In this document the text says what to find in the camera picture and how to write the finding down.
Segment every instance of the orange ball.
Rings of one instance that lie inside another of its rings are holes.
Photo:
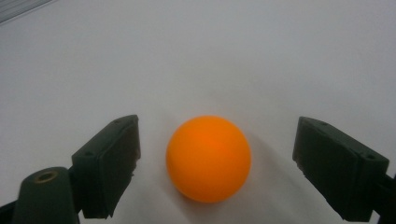
[[[202,203],[235,194],[245,183],[250,164],[245,136],[230,121],[215,116],[182,124],[166,151],[167,171],[176,188]]]

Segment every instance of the screw hole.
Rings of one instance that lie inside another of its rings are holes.
[[[57,175],[58,175],[58,172],[56,172],[56,171],[47,171],[47,172],[37,176],[35,178],[35,183],[43,184],[43,183],[49,182],[49,181],[55,179],[55,177]]]

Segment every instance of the white table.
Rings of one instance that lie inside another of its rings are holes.
[[[29,174],[71,166],[111,120],[137,114],[131,185],[113,218],[82,223],[345,223],[291,159],[297,120],[329,122],[396,173],[395,11],[393,0],[59,0],[8,22],[0,204]],[[164,159],[177,126],[203,114],[237,124],[253,155],[246,185],[210,205],[183,198]]]

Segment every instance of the ping pong ball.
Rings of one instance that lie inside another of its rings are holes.
[[[245,183],[250,164],[245,136],[230,121],[216,116],[182,124],[166,150],[173,184],[201,203],[217,203],[234,195]]]

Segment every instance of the white surface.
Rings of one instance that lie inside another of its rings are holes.
[[[82,223],[345,223],[291,159],[297,120],[329,122],[396,173],[395,11],[393,0],[60,0],[0,26],[0,204],[137,114],[133,182],[113,218]],[[164,163],[176,127],[203,114],[237,124],[253,154],[246,185],[211,205],[181,197]]]

